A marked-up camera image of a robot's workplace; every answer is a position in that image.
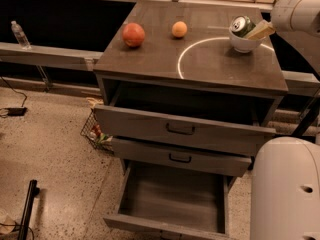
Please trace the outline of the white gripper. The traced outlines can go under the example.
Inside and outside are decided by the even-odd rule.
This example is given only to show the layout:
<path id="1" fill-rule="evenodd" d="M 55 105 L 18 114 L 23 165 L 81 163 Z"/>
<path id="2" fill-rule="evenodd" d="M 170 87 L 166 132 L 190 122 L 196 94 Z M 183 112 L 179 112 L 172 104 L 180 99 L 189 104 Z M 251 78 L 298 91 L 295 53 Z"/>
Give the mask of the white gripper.
<path id="1" fill-rule="evenodd" d="M 303 31 L 309 28 L 306 9 L 307 0 L 279 0 L 271 11 L 271 23 L 262 20 L 256 24 L 245 38 L 260 40 L 276 31 Z"/>

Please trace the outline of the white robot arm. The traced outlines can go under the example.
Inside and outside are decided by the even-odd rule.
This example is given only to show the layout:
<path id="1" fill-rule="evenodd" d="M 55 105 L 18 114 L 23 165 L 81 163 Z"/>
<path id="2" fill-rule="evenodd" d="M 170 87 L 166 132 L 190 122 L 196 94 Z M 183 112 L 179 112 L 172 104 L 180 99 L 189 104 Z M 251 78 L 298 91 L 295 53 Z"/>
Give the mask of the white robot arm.
<path id="1" fill-rule="evenodd" d="M 278 137 L 259 150 L 250 240 L 320 240 L 320 145 Z"/>

